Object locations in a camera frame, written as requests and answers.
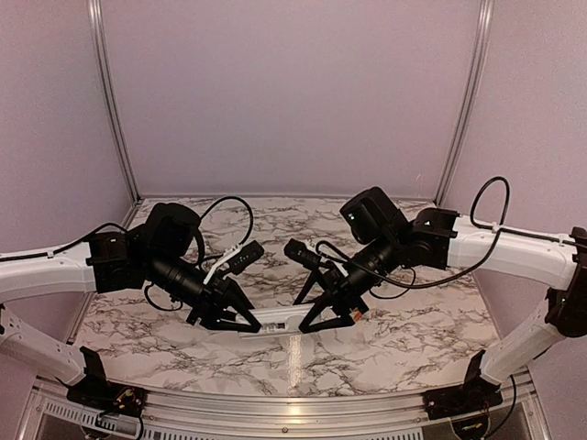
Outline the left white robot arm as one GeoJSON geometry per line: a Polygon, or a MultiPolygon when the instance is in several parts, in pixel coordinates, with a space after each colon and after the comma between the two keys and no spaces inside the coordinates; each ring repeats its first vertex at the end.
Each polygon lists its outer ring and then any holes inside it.
{"type": "MultiPolygon", "coordinates": [[[[100,226],[87,236],[57,249],[1,259],[1,303],[54,293],[110,293],[140,290],[145,283],[191,307],[190,324],[213,331],[256,334],[261,324],[253,305],[230,274],[241,273],[263,254],[251,242],[238,245],[219,260],[227,271],[199,270],[184,260],[192,243],[204,245],[201,217],[178,203],[156,204],[147,220],[128,231],[100,226]]],[[[116,388],[107,381],[100,356],[70,347],[1,309],[1,350],[56,378],[97,408],[109,407],[116,388]]]]}

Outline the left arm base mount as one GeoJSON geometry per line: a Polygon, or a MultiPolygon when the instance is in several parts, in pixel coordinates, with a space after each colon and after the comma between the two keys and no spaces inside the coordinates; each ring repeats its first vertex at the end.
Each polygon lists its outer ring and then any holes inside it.
{"type": "Polygon", "coordinates": [[[85,346],[80,351],[85,362],[83,377],[74,385],[66,386],[67,400],[105,414],[139,418],[145,404],[146,390],[109,380],[99,354],[85,346]]]}

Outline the white remote control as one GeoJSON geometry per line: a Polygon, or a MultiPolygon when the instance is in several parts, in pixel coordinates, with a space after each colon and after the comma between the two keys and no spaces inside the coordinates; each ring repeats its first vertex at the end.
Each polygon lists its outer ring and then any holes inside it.
{"type": "Polygon", "coordinates": [[[261,324],[257,333],[238,332],[241,339],[268,338],[299,335],[299,325],[312,309],[313,304],[253,309],[252,315],[261,324]]]}

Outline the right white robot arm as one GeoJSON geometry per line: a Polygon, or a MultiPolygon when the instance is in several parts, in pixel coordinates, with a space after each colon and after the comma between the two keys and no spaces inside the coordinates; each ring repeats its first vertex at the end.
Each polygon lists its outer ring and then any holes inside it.
{"type": "Polygon", "coordinates": [[[378,187],[354,196],[341,208],[361,250],[347,256],[321,241],[314,249],[298,241],[286,255],[311,272],[322,293],[300,323],[303,333],[352,326],[365,314],[363,295],[394,270],[427,267],[446,272],[446,282],[472,275],[498,323],[514,288],[514,306],[535,300],[518,324],[470,363],[454,402],[472,411],[523,366],[558,342],[586,334],[586,233],[545,234],[487,223],[473,214],[437,207],[408,219],[378,187]]]}

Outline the orange battery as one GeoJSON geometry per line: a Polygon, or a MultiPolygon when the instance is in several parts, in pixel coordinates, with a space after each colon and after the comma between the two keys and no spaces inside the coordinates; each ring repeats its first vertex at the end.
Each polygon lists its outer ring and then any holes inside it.
{"type": "Polygon", "coordinates": [[[363,317],[363,315],[364,315],[364,312],[362,312],[358,308],[353,309],[350,313],[350,317],[352,318],[352,320],[355,323],[357,323],[363,317]]]}

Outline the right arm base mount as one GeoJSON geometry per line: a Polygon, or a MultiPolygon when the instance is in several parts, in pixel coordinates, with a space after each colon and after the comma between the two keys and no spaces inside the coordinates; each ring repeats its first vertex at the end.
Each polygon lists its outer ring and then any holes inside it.
{"type": "Polygon", "coordinates": [[[504,401],[500,386],[481,377],[484,354],[485,351],[481,350],[471,358],[460,385],[429,390],[423,394],[429,420],[488,410],[504,401]]]}

